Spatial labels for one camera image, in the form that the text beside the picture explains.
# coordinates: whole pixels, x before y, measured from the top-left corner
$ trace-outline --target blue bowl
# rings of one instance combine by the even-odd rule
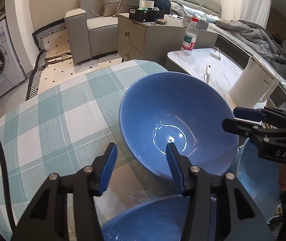
[[[237,176],[265,220],[270,221],[281,194],[278,187],[278,164],[259,158],[258,149],[247,139],[228,171]]]
[[[147,170],[167,180],[172,180],[165,156],[169,142],[208,173],[222,175],[227,170],[239,138],[222,129],[225,118],[234,115],[216,90],[176,72],[155,73],[136,81],[119,110],[127,148]]]
[[[102,227],[105,241],[178,241],[189,197],[156,199],[119,214]],[[215,240],[216,199],[211,198],[209,241]]]

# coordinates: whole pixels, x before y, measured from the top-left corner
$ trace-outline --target wooden cabinet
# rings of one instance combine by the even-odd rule
[[[165,15],[165,25],[151,22],[136,22],[128,18],[128,13],[118,16],[118,53],[124,61],[147,60],[165,67],[167,54],[179,51],[186,27],[178,19]],[[213,48],[218,34],[199,30],[194,48]]]

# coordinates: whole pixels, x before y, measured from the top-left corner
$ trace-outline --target washing machine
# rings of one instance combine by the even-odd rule
[[[6,19],[0,21],[0,97],[26,79],[11,41]]]

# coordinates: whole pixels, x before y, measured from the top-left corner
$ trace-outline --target white curtain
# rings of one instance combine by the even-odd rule
[[[271,0],[221,0],[224,20],[246,20],[266,27]]]

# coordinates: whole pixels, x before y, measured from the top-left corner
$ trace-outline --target gray blanket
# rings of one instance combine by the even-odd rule
[[[240,21],[219,21],[217,27],[227,30],[250,46],[286,79],[286,53],[273,37],[260,25]]]

